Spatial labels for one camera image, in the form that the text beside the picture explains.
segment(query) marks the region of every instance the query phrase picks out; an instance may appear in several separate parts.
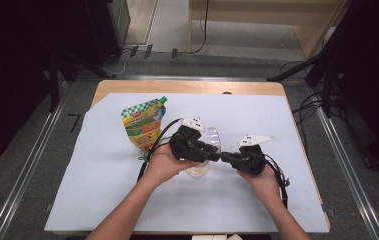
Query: yellow snack bag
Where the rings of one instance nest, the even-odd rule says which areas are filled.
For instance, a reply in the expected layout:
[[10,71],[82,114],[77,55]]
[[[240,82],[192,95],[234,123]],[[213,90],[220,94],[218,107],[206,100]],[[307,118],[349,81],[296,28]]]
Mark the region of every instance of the yellow snack bag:
[[160,135],[166,101],[167,98],[162,97],[126,108],[121,112],[127,135],[140,150],[149,150]]

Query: wooden table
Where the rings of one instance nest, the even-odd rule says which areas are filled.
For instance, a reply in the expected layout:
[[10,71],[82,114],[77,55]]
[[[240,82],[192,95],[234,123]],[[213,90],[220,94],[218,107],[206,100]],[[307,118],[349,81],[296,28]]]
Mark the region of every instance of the wooden table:
[[[189,52],[192,20],[205,20],[206,1],[189,0]],[[346,0],[210,0],[208,21],[294,26],[302,51],[310,58],[330,27],[341,18],[345,4]]]
[[[241,134],[243,137],[248,133],[246,131],[271,131],[276,134],[274,143],[265,144],[262,148],[275,157],[282,169],[285,169],[286,175],[291,176],[291,186],[287,189],[289,210],[306,231],[329,231],[329,221],[322,211],[320,195],[283,86],[271,82],[225,80],[102,81],[95,93],[92,108],[85,115],[72,159],[46,224],[46,231],[57,234],[87,233],[125,197],[134,185],[134,173],[140,168],[137,156],[143,153],[127,139],[120,124],[120,112],[130,102],[141,103],[154,96],[161,97],[161,93],[167,93],[164,95],[169,99],[166,102],[164,124],[176,116],[189,114],[193,117],[197,116],[193,114],[200,114],[202,121],[213,124],[209,126],[217,127],[219,132],[222,130],[222,148],[228,151],[237,151],[238,137]],[[238,111],[233,111],[232,108],[238,105],[243,106]],[[223,118],[223,113],[231,118],[232,114],[247,113],[251,107],[258,114],[233,120]],[[285,151],[281,151],[282,146],[285,146]],[[200,186],[200,191],[194,194],[186,192]],[[199,209],[199,202],[204,204],[204,208],[194,214]],[[217,162],[201,178],[193,179],[187,174],[179,174],[161,185],[147,203],[135,227],[135,233],[268,233],[276,231],[269,218],[255,194],[236,171],[227,163]]]

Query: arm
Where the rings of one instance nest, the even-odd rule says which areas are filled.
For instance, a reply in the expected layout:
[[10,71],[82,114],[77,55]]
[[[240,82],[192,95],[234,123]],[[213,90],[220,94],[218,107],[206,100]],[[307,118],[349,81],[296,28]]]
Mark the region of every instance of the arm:
[[255,195],[273,219],[282,239],[311,239],[283,205],[279,185],[270,166],[266,165],[258,176],[242,171],[238,173],[251,185]]
[[129,239],[154,190],[180,171],[196,165],[198,163],[176,160],[168,144],[159,147],[152,155],[143,177],[87,239]]

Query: white table surface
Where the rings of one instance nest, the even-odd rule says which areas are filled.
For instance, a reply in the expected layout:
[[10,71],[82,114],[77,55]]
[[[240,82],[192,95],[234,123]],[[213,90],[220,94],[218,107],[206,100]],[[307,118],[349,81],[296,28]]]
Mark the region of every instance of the white table surface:
[[[237,142],[246,134],[274,136],[274,141],[261,147],[290,179],[289,211],[305,231],[329,231],[286,97],[173,93],[111,93],[86,113],[46,231],[92,231],[126,196],[136,182],[142,164],[137,158],[142,153],[128,140],[121,111],[162,96],[168,98],[162,128],[177,118],[200,117],[204,126],[218,130],[223,151],[238,151]],[[209,167],[203,177],[182,172],[157,188],[135,232],[277,231],[249,185],[230,164],[219,161]]]

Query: clear plastic cup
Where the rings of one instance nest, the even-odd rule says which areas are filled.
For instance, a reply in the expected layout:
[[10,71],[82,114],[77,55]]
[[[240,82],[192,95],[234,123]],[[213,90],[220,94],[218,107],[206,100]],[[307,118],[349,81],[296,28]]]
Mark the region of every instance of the clear plastic cup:
[[[220,137],[218,135],[217,130],[214,127],[209,127],[205,129],[205,131],[202,133],[200,141],[203,141],[207,144],[211,144],[214,147],[217,147],[217,153],[220,153],[221,151],[221,145],[220,145]],[[191,175],[192,177],[201,177],[207,174],[209,169],[209,160],[204,161],[200,165],[192,168],[186,169],[186,173]]]

